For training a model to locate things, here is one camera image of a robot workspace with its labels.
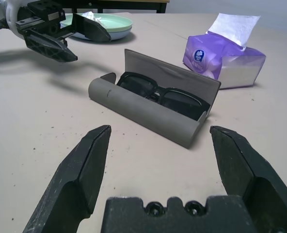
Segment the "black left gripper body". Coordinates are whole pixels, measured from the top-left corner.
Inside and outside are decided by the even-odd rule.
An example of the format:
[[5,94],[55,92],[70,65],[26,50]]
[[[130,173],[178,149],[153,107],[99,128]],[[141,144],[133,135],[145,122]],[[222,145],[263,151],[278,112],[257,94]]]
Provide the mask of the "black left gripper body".
[[54,0],[26,0],[18,8],[15,29],[22,39],[66,39],[75,27],[61,27],[66,20],[61,4]]

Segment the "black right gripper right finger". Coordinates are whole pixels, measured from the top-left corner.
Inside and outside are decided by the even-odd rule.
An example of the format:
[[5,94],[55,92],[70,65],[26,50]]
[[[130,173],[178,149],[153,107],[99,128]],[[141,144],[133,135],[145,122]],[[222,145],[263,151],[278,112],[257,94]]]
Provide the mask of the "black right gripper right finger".
[[227,194],[242,198],[259,233],[287,233],[287,186],[270,163],[236,131],[210,133]]

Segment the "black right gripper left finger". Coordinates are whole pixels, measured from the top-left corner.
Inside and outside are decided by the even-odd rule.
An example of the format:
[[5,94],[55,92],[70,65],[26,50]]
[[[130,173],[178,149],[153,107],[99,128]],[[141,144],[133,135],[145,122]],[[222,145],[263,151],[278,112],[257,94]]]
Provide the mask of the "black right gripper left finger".
[[95,209],[112,129],[89,131],[63,159],[30,217],[25,233],[75,233]]

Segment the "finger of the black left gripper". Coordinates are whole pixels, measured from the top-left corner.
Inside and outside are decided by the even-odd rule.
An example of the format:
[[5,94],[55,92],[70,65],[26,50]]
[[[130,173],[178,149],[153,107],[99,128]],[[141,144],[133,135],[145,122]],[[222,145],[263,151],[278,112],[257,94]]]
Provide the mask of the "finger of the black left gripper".
[[52,36],[40,34],[34,30],[27,30],[23,37],[29,49],[47,58],[60,63],[78,60],[78,57],[68,49],[67,45]]
[[72,28],[75,33],[80,33],[93,42],[105,43],[112,39],[101,24],[79,14],[73,14]]

